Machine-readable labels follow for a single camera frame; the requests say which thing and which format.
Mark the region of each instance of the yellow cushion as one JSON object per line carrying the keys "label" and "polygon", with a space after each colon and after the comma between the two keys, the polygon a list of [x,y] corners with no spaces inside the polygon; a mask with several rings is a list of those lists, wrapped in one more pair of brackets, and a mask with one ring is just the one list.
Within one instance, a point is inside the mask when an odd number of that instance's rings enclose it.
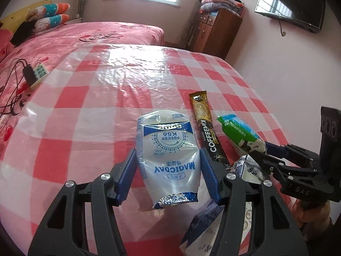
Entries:
{"label": "yellow cushion", "polygon": [[25,18],[31,9],[40,7],[42,5],[47,5],[47,4],[52,4],[52,0],[41,1],[38,3],[32,4],[28,7],[17,10],[16,12],[13,12],[12,14],[6,16],[3,20],[0,20],[3,23],[3,26],[1,27],[1,29],[7,29],[13,32],[14,34],[19,28],[19,26],[21,25],[21,23],[25,21]]}

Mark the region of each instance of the handle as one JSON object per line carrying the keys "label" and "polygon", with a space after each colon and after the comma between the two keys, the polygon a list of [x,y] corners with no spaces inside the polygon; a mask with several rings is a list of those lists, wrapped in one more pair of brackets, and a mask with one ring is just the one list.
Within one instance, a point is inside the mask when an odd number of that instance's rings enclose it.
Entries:
{"label": "handle", "polygon": [[326,204],[326,202],[307,202],[307,201],[302,201],[301,203],[301,206],[302,206],[302,209],[303,210],[310,210],[310,209],[313,209],[313,208],[317,208],[317,207],[320,207],[320,206],[324,206]]}
{"label": "handle", "polygon": [[[301,203],[301,207],[303,210],[310,210],[313,208],[317,208],[320,206],[324,206],[326,204],[325,203],[321,203],[321,202],[308,202],[308,201],[302,201]],[[311,223],[303,223],[303,225],[301,226],[301,232],[302,235],[304,236],[311,228]]]}

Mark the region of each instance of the red checkered tablecloth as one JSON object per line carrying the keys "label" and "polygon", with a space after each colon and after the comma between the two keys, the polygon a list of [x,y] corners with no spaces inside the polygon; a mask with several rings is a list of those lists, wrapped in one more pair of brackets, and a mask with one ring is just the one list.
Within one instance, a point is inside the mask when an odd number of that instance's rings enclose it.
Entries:
{"label": "red checkered tablecloth", "polygon": [[[32,236],[67,180],[85,183],[122,162],[135,146],[140,115],[172,109],[191,116],[189,94],[206,90],[214,128],[231,162],[238,159],[218,115],[235,113],[261,137],[287,144],[275,116],[225,61],[159,46],[89,44],[69,54],[27,103],[0,167],[0,219],[27,253]],[[182,255],[192,218],[209,200],[202,180],[199,203],[152,209],[139,172],[115,215],[128,255]],[[86,207],[90,217],[91,207]],[[90,250],[95,252],[91,218]]]}

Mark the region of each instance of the coffee mix stick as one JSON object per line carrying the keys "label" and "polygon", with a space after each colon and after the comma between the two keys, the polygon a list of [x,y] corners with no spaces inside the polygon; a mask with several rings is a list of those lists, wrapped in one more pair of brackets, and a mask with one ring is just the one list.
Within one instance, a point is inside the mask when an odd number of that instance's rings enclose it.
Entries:
{"label": "coffee mix stick", "polygon": [[206,91],[195,92],[189,96],[193,104],[195,117],[197,118],[205,148],[212,160],[220,162],[226,169],[230,169],[231,165],[213,129],[212,116],[208,107]]}

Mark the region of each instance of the human hand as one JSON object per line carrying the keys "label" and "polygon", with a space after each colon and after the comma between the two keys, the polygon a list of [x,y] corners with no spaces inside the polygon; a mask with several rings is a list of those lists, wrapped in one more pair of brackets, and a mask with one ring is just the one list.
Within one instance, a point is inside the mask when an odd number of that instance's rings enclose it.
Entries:
{"label": "human hand", "polygon": [[322,235],[330,224],[330,202],[324,206],[319,206],[309,210],[303,210],[302,201],[296,200],[293,205],[292,214],[299,228],[304,223],[309,223],[309,228],[305,230],[304,239],[306,241]]}

